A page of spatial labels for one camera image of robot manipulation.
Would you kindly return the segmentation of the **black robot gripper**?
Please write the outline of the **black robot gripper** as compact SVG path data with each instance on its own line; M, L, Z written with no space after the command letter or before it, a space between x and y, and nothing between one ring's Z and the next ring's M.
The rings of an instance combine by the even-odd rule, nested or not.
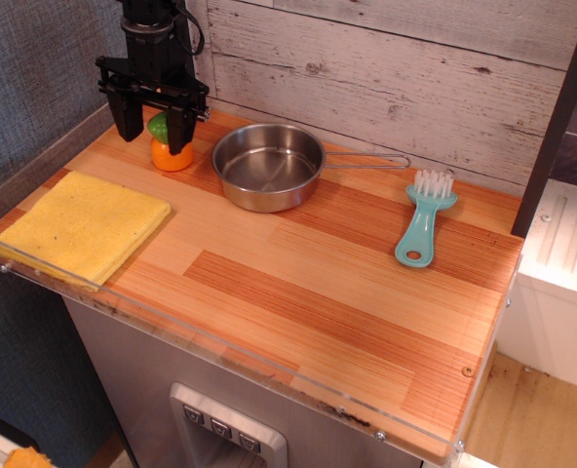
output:
M174 101L185 101L187 106L167 110L169 150L175 156L192 141L197 119L208 117L209 88L187 74L174 21L151 25L123 21L121 26L127 55L96 59L100 91L107 95L118 133L126 142L143 131L143 105L165 109Z

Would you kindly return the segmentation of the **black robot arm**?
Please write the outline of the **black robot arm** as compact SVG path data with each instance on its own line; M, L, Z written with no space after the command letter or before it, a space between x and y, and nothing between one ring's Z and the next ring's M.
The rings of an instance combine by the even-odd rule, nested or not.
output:
M198 80L194 65L205 47L202 27L183 1L124 1L122 9L127 55L96 59L99 90L126 141L141 134L143 107L163 111L169 150L176 155L209 114L210 89Z

